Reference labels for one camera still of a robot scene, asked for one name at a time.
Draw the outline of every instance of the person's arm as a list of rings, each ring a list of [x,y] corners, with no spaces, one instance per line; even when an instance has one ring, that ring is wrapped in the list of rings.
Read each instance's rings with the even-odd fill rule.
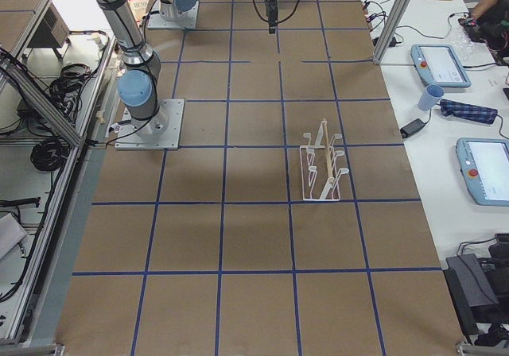
[[[488,9],[492,6],[495,6],[498,2],[502,0],[480,0],[474,10],[470,13],[470,16],[477,20],[480,18]]]

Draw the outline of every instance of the screen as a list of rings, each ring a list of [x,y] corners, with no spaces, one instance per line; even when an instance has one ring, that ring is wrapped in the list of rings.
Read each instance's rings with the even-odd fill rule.
[[[503,143],[468,143],[486,199],[509,200],[509,157]]]
[[[464,82],[449,48],[421,46],[421,50],[435,82]]]

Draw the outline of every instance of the cup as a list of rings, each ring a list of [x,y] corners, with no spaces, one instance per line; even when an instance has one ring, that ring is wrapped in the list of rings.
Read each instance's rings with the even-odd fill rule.
[[[430,84],[422,92],[421,98],[419,99],[419,110],[427,111],[431,109],[435,104],[440,102],[442,96],[444,96],[442,87],[436,84]]]

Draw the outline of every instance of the white mounting plate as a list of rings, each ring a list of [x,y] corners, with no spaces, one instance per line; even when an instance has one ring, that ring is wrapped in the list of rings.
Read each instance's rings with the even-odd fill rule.
[[[134,129],[131,124],[121,126],[119,136],[132,134],[128,137],[118,139],[115,142],[116,149],[129,149],[129,150],[149,150],[149,149],[178,149],[178,142],[181,138],[182,117],[184,116],[183,99],[163,99],[161,107],[166,111],[169,116],[169,125],[165,132],[149,139],[139,137],[137,134],[132,134]],[[130,119],[130,114],[127,109],[124,110],[122,120]]]
[[[147,29],[150,30],[186,30],[186,29],[196,29],[196,21],[198,20],[198,8],[200,7],[200,2],[197,1],[195,6],[186,13],[186,17],[176,21],[166,21],[163,20],[159,13],[151,14],[149,19],[149,24],[147,25]],[[159,11],[159,2],[153,6],[152,11]]]

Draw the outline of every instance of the tablet device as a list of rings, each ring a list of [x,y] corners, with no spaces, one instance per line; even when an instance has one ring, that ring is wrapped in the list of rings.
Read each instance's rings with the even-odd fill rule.
[[[422,82],[427,86],[470,87],[467,72],[450,44],[414,44],[412,61]]]
[[[509,206],[509,141],[462,137],[456,143],[456,153],[474,201]]]

